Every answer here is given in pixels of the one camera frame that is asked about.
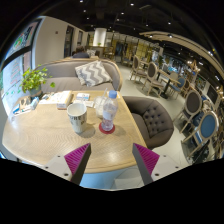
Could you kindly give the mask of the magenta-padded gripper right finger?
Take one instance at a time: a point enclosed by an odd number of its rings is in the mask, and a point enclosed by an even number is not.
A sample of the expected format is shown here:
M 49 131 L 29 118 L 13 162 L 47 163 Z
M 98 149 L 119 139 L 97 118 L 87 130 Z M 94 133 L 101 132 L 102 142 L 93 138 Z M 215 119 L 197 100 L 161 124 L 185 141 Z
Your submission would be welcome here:
M 133 144 L 132 154 L 136 160 L 144 185 L 181 170 L 181 166 L 168 155 L 159 155 L 137 143 Z

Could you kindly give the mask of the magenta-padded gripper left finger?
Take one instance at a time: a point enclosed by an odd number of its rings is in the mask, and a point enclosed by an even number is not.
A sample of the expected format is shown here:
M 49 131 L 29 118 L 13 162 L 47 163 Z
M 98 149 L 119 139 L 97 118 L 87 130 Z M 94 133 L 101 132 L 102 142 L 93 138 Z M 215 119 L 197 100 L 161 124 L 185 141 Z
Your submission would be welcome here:
M 43 166 L 43 169 L 76 185 L 79 185 L 90 155 L 91 144 L 87 143 L 66 155 L 54 156 L 47 164 Z

